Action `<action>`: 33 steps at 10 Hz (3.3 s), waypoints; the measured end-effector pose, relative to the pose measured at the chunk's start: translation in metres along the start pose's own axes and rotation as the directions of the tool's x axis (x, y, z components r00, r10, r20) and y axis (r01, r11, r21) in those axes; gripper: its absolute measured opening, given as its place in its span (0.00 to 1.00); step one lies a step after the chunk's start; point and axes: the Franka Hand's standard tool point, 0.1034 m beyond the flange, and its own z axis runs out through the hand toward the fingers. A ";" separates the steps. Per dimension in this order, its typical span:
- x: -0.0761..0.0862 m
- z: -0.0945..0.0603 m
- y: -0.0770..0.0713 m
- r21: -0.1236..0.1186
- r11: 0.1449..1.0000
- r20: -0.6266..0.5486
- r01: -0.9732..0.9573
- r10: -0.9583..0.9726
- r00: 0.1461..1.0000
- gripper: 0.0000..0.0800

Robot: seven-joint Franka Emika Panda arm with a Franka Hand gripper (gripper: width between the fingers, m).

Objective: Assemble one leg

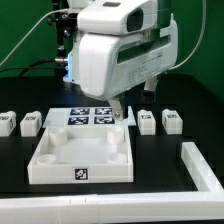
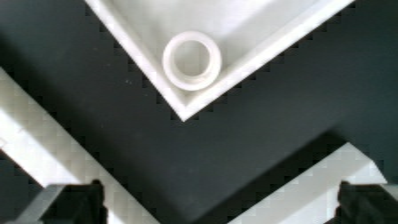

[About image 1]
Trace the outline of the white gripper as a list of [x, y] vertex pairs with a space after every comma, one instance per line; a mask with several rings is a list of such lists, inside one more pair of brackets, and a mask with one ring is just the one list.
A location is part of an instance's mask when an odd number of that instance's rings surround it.
[[155, 76], [175, 65], [177, 48], [174, 18], [155, 41], [148, 41], [141, 32], [126, 36], [85, 34], [79, 47], [81, 90], [91, 98], [108, 100], [113, 118], [124, 120], [128, 107], [122, 97], [114, 96], [145, 81], [144, 90], [154, 92]]

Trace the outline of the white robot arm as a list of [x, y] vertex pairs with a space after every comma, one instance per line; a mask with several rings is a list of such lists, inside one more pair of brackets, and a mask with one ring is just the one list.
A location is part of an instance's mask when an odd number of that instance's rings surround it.
[[122, 93], [175, 65], [178, 27], [171, 0], [69, 0], [77, 31], [67, 82], [127, 117]]

